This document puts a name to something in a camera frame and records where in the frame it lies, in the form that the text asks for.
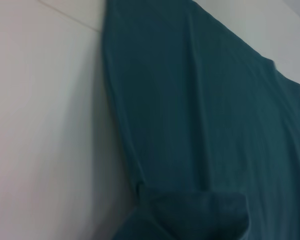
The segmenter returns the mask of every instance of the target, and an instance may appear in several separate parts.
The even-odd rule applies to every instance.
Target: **teal fabric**
[[[300,240],[300,85],[190,0],[108,0],[138,205],[115,240]]]

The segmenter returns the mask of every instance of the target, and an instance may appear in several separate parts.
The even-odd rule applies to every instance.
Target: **fabric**
[[[138,206],[115,240],[300,240],[300,85],[189,0],[108,0]]]

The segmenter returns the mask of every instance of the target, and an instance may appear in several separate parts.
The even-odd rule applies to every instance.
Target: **teal shirt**
[[[300,240],[300,85],[189,0],[108,0],[138,206],[115,240]]]

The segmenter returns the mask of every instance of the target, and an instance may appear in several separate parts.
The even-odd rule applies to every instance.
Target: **green t-shirt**
[[[115,240],[300,240],[298,83],[189,0],[108,0],[102,51],[138,202]]]

